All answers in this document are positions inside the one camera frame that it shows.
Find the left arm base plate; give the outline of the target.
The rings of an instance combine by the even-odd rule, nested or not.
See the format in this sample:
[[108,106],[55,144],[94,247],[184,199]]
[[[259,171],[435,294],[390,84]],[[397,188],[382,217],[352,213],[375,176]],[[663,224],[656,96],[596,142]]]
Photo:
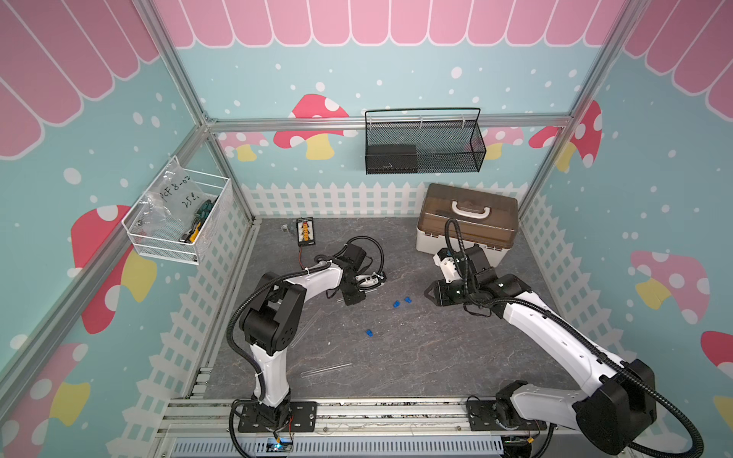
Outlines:
[[276,408],[253,402],[242,407],[235,421],[240,433],[313,432],[317,410],[316,402],[286,401]]

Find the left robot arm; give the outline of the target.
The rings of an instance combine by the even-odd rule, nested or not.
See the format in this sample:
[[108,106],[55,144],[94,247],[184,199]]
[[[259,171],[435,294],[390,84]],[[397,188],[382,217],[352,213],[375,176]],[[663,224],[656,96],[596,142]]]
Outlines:
[[340,292],[345,305],[357,305],[387,280],[383,246],[356,236],[332,255],[318,255],[311,266],[263,274],[255,290],[233,312],[225,330],[227,345],[253,368],[255,389],[248,401],[262,422],[282,427],[290,414],[291,389],[286,354],[301,322],[305,303]]

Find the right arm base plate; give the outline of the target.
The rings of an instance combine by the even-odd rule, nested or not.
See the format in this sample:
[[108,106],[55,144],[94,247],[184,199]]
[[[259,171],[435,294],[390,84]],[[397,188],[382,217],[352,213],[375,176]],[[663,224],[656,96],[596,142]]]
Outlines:
[[469,397],[465,403],[472,431],[545,431],[542,421],[521,418],[509,402]]

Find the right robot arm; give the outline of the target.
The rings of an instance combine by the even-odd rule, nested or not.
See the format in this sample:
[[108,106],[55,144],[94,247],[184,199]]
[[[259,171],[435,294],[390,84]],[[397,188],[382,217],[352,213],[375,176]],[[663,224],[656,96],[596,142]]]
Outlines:
[[654,371],[586,338],[561,318],[520,278],[498,276],[484,251],[465,244],[459,221],[447,219],[446,245],[434,256],[443,277],[426,291],[438,306],[461,305],[471,316],[496,317],[522,331],[572,377],[575,390],[546,389],[515,380],[492,401],[472,396],[469,416],[487,419],[510,431],[528,423],[554,436],[557,427],[580,432],[595,448],[617,455],[628,448],[649,457],[664,457],[637,439],[663,408],[687,431],[691,444],[683,457],[700,457],[704,438],[693,422],[656,390]]

